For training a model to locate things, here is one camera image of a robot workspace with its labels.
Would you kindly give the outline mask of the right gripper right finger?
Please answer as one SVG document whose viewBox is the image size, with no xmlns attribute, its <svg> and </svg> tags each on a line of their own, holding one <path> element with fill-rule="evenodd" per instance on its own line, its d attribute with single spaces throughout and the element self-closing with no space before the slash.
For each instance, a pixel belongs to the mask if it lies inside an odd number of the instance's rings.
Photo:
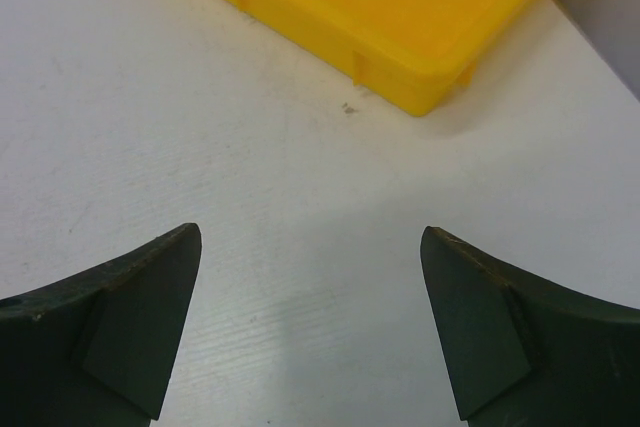
<svg viewBox="0 0 640 427">
<path fill-rule="evenodd" d="M 471 426 L 635 426 L 639 313 L 427 228 L 420 258 L 458 415 Z"/>
</svg>

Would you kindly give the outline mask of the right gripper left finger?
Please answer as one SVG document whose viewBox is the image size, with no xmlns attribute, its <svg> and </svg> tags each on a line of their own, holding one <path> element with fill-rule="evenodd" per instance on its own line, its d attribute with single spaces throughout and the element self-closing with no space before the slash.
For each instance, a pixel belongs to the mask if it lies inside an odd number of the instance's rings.
<svg viewBox="0 0 640 427">
<path fill-rule="evenodd" d="M 4 426 L 148 426 L 168 390 L 202 252 L 185 223 L 1 301 Z"/>
</svg>

